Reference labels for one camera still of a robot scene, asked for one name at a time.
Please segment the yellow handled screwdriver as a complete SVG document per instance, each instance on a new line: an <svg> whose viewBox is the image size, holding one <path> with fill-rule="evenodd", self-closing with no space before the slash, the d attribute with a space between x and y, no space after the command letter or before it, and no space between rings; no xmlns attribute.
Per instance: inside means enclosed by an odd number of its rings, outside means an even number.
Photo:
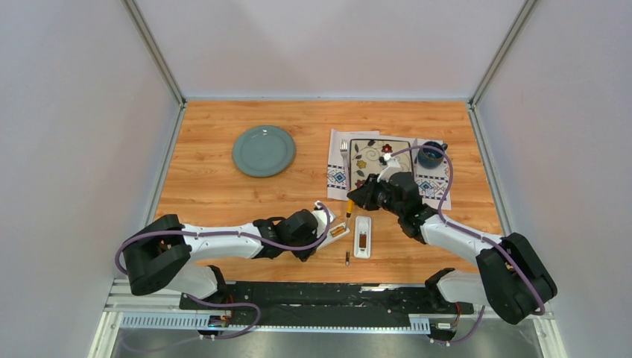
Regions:
<svg viewBox="0 0 632 358"><path fill-rule="evenodd" d="M350 222L351 215L353 213L354 206L355 206L355 203L349 199L347 201L347 207L346 207L346 212L345 212L345 222L344 222L345 228L349 227L349 222Z"/></svg>

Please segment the short white remote control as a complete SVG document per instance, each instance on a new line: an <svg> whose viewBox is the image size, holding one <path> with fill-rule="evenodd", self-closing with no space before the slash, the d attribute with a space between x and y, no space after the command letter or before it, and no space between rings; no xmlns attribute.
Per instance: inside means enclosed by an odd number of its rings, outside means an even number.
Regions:
<svg viewBox="0 0 632 358"><path fill-rule="evenodd" d="M372 221L368 216L355 218L353 256L368 260L371 256Z"/></svg>

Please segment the long white remote control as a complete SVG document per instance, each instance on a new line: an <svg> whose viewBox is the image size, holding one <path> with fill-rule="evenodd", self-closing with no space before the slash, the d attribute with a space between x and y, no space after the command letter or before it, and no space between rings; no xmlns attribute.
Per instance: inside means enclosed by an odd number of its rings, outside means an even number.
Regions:
<svg viewBox="0 0 632 358"><path fill-rule="evenodd" d="M327 246L333 242L336 242L342 237L345 237L348 233L350 233L350 229L344 223L336 225L331 228L326 236L326 239L322 242L322 246Z"/></svg>

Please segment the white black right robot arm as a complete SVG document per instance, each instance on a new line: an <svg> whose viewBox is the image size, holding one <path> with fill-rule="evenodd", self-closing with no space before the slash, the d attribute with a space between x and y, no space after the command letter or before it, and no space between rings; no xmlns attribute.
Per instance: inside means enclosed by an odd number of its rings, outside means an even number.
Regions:
<svg viewBox="0 0 632 358"><path fill-rule="evenodd" d="M446 268L426 281L426 305L437 313L464 302L489 306L507 323L518 324L543 314L544 304L557 295L555 281L525 236L489 234L449 220L423 203L409 172L388 180L372 174L347 197L366 211L393 213L406 236L477 266L476 274Z"/></svg>

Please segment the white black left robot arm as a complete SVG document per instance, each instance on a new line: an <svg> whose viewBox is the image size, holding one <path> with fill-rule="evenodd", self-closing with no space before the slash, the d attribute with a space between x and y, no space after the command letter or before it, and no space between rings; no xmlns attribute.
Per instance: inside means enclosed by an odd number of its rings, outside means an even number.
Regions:
<svg viewBox="0 0 632 358"><path fill-rule="evenodd" d="M274 259L284 252L306 261L326 239L336 216L322 203L289 217L235 227L196 227L164 215L126 239L115 255L135 296L170 289L199 298L211 310L227 302L219 268L200 266L224 257Z"/></svg>

